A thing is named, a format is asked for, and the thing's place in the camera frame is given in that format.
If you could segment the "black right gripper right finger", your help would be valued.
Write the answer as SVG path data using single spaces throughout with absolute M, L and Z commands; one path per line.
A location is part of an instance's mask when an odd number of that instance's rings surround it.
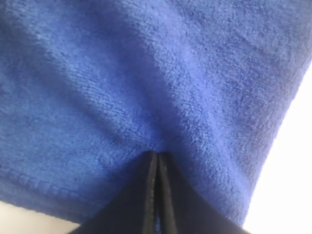
M 157 207 L 162 234 L 247 234 L 210 206 L 168 153 L 157 154 Z

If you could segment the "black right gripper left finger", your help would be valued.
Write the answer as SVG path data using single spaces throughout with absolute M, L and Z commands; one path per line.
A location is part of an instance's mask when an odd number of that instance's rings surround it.
M 157 155 L 143 155 L 136 175 L 95 216 L 73 230 L 74 234 L 154 234 Z

